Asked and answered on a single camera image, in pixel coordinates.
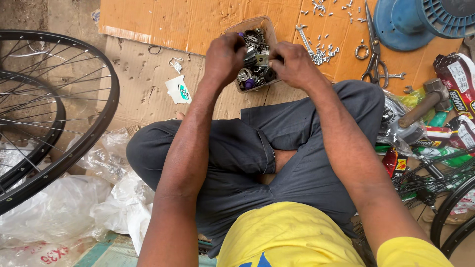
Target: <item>dark gray pants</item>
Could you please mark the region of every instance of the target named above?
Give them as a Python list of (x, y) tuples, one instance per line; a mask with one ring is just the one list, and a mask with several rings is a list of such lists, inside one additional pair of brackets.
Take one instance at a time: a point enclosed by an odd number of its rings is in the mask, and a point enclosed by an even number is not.
[[(358, 80), (342, 81), (333, 88), (374, 144), (384, 108), (381, 88)], [(180, 123), (148, 125), (127, 146), (130, 165), (153, 189)], [(273, 149), (298, 150), (269, 185), (259, 184), (256, 175), (275, 171)], [(198, 232), (212, 239), (209, 257), (219, 253), (226, 233), (241, 214), (282, 201), (315, 207), (354, 237), (350, 218), (356, 208), (328, 162), (320, 119), (309, 98), (243, 109), (241, 120), (212, 121), (208, 173), (196, 214)]]

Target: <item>hand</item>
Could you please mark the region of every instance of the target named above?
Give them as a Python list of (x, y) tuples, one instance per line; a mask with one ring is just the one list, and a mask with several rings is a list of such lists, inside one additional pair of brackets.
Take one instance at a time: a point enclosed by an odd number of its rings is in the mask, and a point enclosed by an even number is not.
[(277, 43), (270, 52), (269, 66), (284, 82), (306, 92), (322, 83), (331, 86), (330, 81), (315, 68), (308, 51), (299, 44), (287, 41)]
[(244, 68), (246, 54), (246, 42), (237, 32), (228, 32), (214, 39), (206, 52), (203, 80), (217, 83), (222, 90)]

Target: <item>blue spool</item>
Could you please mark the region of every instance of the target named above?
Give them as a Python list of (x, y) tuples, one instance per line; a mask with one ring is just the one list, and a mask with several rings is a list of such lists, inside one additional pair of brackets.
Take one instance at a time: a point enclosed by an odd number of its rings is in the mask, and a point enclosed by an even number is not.
[(463, 38), (475, 34), (474, 0), (379, 0), (373, 23), (381, 43), (411, 51), (435, 36)]

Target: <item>man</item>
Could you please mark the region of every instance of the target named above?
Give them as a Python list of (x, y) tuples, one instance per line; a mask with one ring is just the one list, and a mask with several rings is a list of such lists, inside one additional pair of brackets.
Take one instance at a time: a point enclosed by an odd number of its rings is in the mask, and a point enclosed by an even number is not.
[[(130, 141), (131, 166), (156, 188), (138, 266), (198, 266), (199, 232), (212, 239), (218, 266), (360, 267), (349, 238), (356, 211), (379, 266), (451, 266), (374, 152), (381, 88), (332, 86), (301, 45), (280, 42), (269, 65), (309, 97), (212, 121), (246, 52), (237, 33), (212, 41), (186, 117), (151, 124)], [(277, 175), (263, 185), (255, 181), (263, 173)]]

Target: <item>red packaging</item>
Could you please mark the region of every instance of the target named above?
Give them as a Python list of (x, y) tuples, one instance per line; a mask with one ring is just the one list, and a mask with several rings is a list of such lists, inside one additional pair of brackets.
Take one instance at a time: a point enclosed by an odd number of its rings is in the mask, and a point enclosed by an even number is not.
[(464, 149), (475, 147), (475, 124), (467, 116), (460, 115), (451, 119), (446, 127), (452, 129), (450, 146)]
[(391, 179), (403, 175), (406, 172), (408, 157), (398, 153), (393, 147), (386, 152), (382, 162)]
[(452, 130), (447, 127), (426, 126), (427, 137), (413, 143), (413, 146), (444, 147), (452, 136)]
[(437, 77), (447, 87), (459, 115), (475, 118), (475, 64), (464, 54), (438, 55), (434, 61)]

